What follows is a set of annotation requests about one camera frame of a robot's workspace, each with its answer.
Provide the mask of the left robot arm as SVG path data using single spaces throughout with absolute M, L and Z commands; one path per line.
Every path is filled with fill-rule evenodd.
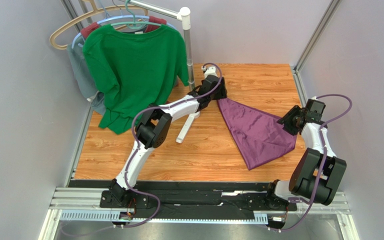
M 127 206 L 136 191 L 134 186 L 140 171 L 151 153 L 160 147 L 168 135 L 171 123 L 206 108 L 212 100 L 227 98 L 224 77 L 208 75 L 183 98 L 164 105 L 151 104 L 140 111 L 133 120 L 132 133 L 134 145 L 122 171 L 103 192 L 102 201 Z

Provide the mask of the purple cloth napkin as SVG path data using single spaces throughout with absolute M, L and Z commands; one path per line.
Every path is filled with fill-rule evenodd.
M 248 170 L 295 149 L 297 137 L 277 123 L 279 116 L 229 98 L 218 100 L 217 105 Z

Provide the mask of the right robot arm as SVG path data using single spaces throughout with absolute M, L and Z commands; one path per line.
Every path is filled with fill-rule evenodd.
M 284 205 L 305 202 L 328 206 L 334 200 L 347 163 L 329 144 L 328 126 L 322 121 L 325 107 L 322 101 L 308 99 L 304 107 L 296 105 L 278 120 L 287 133 L 301 135 L 306 150 L 289 181 L 277 179 L 269 184 L 268 197 Z

